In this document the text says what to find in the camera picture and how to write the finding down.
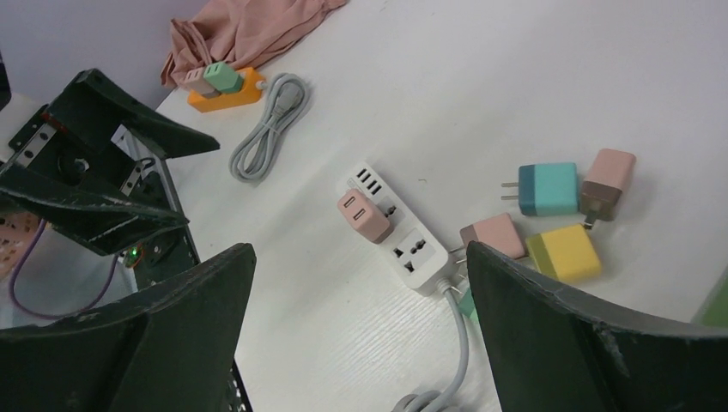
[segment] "table surface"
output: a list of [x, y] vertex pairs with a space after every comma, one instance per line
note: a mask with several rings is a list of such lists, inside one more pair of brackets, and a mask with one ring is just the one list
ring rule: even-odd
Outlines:
[[[236, 352], [256, 412], [391, 410], [455, 372], [445, 301], [409, 291], [339, 215], [336, 183], [362, 160], [454, 247], [504, 211], [522, 234], [581, 221], [502, 202], [519, 166], [583, 174], [600, 148], [635, 153], [621, 214], [592, 234], [604, 274], [580, 287], [689, 321], [728, 264], [727, 15], [721, 1], [351, 1], [262, 70], [313, 95], [259, 185], [230, 177], [228, 156], [263, 104], [201, 114], [170, 94], [159, 112], [221, 143], [170, 162], [201, 257], [238, 242], [258, 255]], [[499, 410], [477, 327], [470, 343], [456, 400]]]

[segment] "black plastic part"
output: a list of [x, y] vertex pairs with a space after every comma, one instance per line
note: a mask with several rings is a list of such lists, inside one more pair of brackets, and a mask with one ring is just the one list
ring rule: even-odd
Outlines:
[[8, 80], [8, 72], [5, 70], [5, 62], [3, 61], [3, 55], [0, 54], [0, 110], [10, 103], [12, 98], [10, 92], [10, 81]]
[[141, 104], [98, 69], [79, 73], [46, 108], [45, 114], [92, 153], [100, 153], [111, 144], [111, 136], [120, 125], [160, 159], [220, 148], [211, 136], [173, 122]]
[[504, 412], [728, 410], [728, 330], [614, 305], [476, 242], [467, 258]]
[[[16, 164], [44, 123], [56, 133], [27, 167]], [[100, 255], [184, 227], [181, 213], [121, 193], [136, 161], [111, 141], [120, 126], [161, 159], [220, 147], [214, 138], [142, 105], [100, 71], [86, 70], [9, 142], [15, 155], [0, 167], [0, 210], [41, 216]]]
[[[167, 195], [157, 172], [149, 173], [130, 194], [132, 198], [169, 208]], [[134, 268], [139, 289], [163, 282], [169, 276], [199, 264], [185, 227], [162, 233], [142, 242], [142, 260]]]
[[0, 410], [220, 411], [255, 261], [236, 245], [99, 309], [0, 330]]
[[102, 179], [68, 186], [15, 163], [0, 167], [0, 194], [42, 216], [54, 229], [100, 255], [108, 255], [187, 224], [180, 213], [132, 202]]

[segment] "pink cloth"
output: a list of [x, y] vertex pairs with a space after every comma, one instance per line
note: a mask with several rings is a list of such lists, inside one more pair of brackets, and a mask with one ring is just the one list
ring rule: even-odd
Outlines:
[[258, 67], [284, 53], [346, 0], [210, 0], [190, 21], [172, 19], [161, 84], [215, 62]]

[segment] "power strip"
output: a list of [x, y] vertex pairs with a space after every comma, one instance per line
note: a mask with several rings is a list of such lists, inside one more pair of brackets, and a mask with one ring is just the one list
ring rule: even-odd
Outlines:
[[337, 189], [341, 195], [358, 189], [391, 221], [394, 230], [377, 247], [408, 288], [429, 296], [438, 279], [454, 273], [450, 253], [367, 163], [357, 165]]

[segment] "power cord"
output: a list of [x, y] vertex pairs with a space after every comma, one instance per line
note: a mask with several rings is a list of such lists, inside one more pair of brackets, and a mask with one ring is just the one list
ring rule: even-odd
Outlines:
[[15, 295], [15, 283], [18, 280], [18, 275], [21, 273], [21, 269], [23, 267], [23, 264], [25, 264], [27, 258], [30, 256], [30, 253], [33, 251], [35, 246], [38, 244], [38, 240], [40, 240], [40, 235], [43, 234], [43, 231], [46, 230], [46, 221], [41, 220], [40, 224], [38, 225], [38, 231], [35, 232], [35, 236], [33, 236], [33, 240], [31, 240], [30, 245], [25, 250], [25, 253], [23, 253], [23, 256], [18, 260], [18, 263], [15, 264], [15, 267], [13, 268], [12, 273], [10, 274], [10, 282], [9, 282], [9, 294], [10, 294], [10, 300], [13, 302], [13, 305], [20, 309], [21, 311], [27, 313], [28, 315], [35, 316], [36, 318], [41, 318], [45, 320], [58, 320], [60, 318], [65, 318], [67, 316], [75, 315], [80, 312], [87, 311], [88, 309], [91, 309], [92, 307], [96, 306], [99, 301], [101, 301], [101, 298], [104, 297], [106, 294], [106, 291], [109, 290], [109, 286], [112, 284], [112, 279], [114, 272], [116, 271], [116, 257], [112, 259], [112, 267], [109, 269], [109, 275], [106, 278], [106, 283], [104, 283], [104, 287], [101, 289], [99, 294], [96, 295], [96, 297], [89, 303], [88, 305], [82, 307], [81, 309], [65, 313], [62, 315], [51, 315], [47, 313], [40, 313], [36, 312], [32, 309], [28, 309], [25, 307], [19, 300], [18, 297]]
[[455, 324], [458, 326], [458, 338], [460, 341], [460, 362], [458, 363], [458, 371], [447, 388], [442, 391], [426, 391], [420, 395], [409, 394], [403, 397], [392, 412], [459, 412], [458, 407], [448, 407], [455, 392], [460, 389], [460, 385], [465, 380], [465, 373], [468, 370], [468, 359], [470, 349], [468, 346], [468, 331], [465, 329], [465, 321], [463, 315], [458, 309], [458, 301], [452, 294], [453, 286], [446, 278], [440, 278], [437, 283], [437, 290], [440, 291], [447, 299], [452, 309], [452, 315], [455, 317]]
[[[311, 94], [300, 77], [289, 73], [276, 75], [268, 87], [263, 116], [230, 156], [230, 174], [241, 182], [255, 182], [265, 176], [273, 161], [278, 138], [301, 115]], [[246, 167], [253, 150], [252, 160]]]

